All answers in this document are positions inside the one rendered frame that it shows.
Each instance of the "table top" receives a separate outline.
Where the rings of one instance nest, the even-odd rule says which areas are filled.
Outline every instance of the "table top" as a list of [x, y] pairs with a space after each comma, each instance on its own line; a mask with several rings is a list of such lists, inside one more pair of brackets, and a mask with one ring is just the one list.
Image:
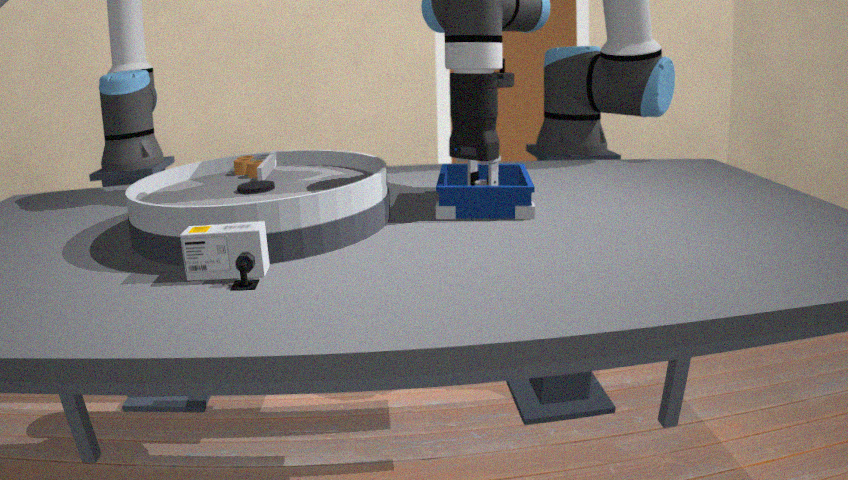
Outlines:
[[0, 389], [486, 381], [848, 330], [848, 210], [713, 160], [527, 166], [527, 221], [436, 221], [438, 166], [391, 167], [388, 225], [247, 292], [135, 254], [123, 189], [9, 198]]

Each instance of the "wooden door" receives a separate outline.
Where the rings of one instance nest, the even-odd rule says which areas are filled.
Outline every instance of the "wooden door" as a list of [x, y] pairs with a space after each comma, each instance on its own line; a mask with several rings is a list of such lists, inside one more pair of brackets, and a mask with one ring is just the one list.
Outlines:
[[498, 90], [498, 136], [505, 163], [536, 157], [527, 144], [536, 143], [544, 118], [545, 52], [577, 44], [575, 0], [551, 0], [551, 16], [541, 29], [504, 32], [506, 71], [515, 74], [515, 86]]

